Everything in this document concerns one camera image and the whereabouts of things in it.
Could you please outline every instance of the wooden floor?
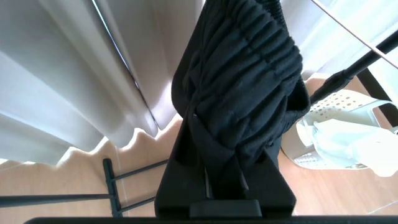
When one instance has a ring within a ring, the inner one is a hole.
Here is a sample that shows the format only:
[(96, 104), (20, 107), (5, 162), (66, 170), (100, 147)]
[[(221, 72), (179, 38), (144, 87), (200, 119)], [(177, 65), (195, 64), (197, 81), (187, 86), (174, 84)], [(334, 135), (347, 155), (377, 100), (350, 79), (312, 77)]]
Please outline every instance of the wooden floor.
[[(309, 80), (309, 92), (322, 80)], [(349, 87), (365, 93), (358, 79)], [(156, 138), (138, 132), (128, 149), (116, 149), (110, 142), (94, 153), (79, 150), (57, 167), (42, 164), (0, 164), (1, 195), (106, 194), (102, 160), (113, 161), (116, 175), (167, 159), (181, 121), (176, 119)], [(281, 152), (280, 171), (297, 198), (295, 215), (398, 215), (398, 174), (382, 178), (371, 170), (308, 170), (296, 166)], [(165, 166), (118, 181), (122, 206), (155, 195)], [(108, 200), (68, 202), (52, 205), (0, 208), (0, 223), (23, 223), (34, 217), (111, 216)], [(149, 203), (124, 216), (154, 216)]]

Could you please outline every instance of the laundry basket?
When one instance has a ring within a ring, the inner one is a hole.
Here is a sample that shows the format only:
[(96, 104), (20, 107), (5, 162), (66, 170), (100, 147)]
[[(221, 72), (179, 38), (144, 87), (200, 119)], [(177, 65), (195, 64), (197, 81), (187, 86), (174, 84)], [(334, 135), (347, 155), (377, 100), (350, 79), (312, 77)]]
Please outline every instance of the laundry basket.
[(289, 155), (289, 151), (285, 151), (285, 153), (297, 165), (308, 169), (365, 169), (367, 167), (359, 163), (341, 167), (322, 158), (316, 150), (317, 142), (312, 138), (313, 134), (309, 126), (314, 121), (322, 122), (333, 118), (340, 121), (380, 127), (374, 116), (373, 109), (388, 103), (392, 102), (377, 100), (351, 90), (340, 90), (333, 93), (313, 105), (310, 112), (296, 124), (298, 136), (305, 145), (305, 148), (302, 148), (302, 154), (300, 155), (299, 153), (299, 156), (297, 156), (297, 151), (295, 156)]

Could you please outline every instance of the hanging clothing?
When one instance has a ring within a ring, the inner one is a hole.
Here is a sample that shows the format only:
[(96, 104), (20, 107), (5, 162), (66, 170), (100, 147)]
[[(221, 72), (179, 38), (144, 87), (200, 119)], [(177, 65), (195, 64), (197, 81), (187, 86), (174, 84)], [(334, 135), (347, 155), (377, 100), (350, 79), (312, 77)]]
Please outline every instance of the hanging clothing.
[(259, 159), (277, 166), (282, 134), (309, 110), (299, 49), (266, 7), (207, 0), (173, 79), (218, 198), (243, 198)]

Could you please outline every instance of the thin wire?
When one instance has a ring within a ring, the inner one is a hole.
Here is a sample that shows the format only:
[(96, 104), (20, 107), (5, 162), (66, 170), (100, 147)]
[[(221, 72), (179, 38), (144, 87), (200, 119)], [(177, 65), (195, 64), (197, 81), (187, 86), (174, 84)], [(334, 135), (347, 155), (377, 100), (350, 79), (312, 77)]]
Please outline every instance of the thin wire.
[(357, 38), (359, 41), (361, 41), (364, 45), (369, 47), (374, 53), (378, 54), (380, 57), (382, 57), (384, 60), (386, 60), (388, 63), (390, 63), (393, 67), (398, 69), (398, 65), (396, 65), (393, 61), (388, 59), (387, 55), (385, 55), (383, 52), (381, 52), (379, 49), (371, 45), (370, 43), (366, 42), (362, 38), (360, 38), (358, 35), (356, 35), (353, 31), (351, 31), (348, 27), (346, 27), (343, 22), (341, 22), (337, 17), (335, 17), (331, 12), (329, 12), (326, 7), (320, 3), (318, 0), (311, 0), (314, 4), (316, 4), (323, 12), (328, 14), (334, 21), (336, 21), (341, 27), (343, 27), (345, 30), (347, 30), (351, 35), (353, 35), (355, 38)]

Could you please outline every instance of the curtain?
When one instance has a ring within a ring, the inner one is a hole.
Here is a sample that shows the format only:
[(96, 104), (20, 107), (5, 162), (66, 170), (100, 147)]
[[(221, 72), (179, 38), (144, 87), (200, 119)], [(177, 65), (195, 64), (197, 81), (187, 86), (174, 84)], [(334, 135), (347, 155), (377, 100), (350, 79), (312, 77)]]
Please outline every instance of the curtain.
[(70, 146), (91, 151), (107, 137), (123, 147), (136, 128), (155, 136), (172, 119), (169, 81), (197, 15), (181, 38), (164, 38), (162, 8), (120, 1), (114, 20), (129, 27), (123, 37), (112, 29), (120, 52), (94, 3), (0, 2), (0, 158), (54, 165)]
[[(320, 2), (374, 46), (398, 29), (398, 1)], [(326, 78), (349, 67), (369, 51), (311, 0), (281, 0), (281, 5), (289, 33), (303, 56), (304, 75), (318, 72), (326, 74)]]

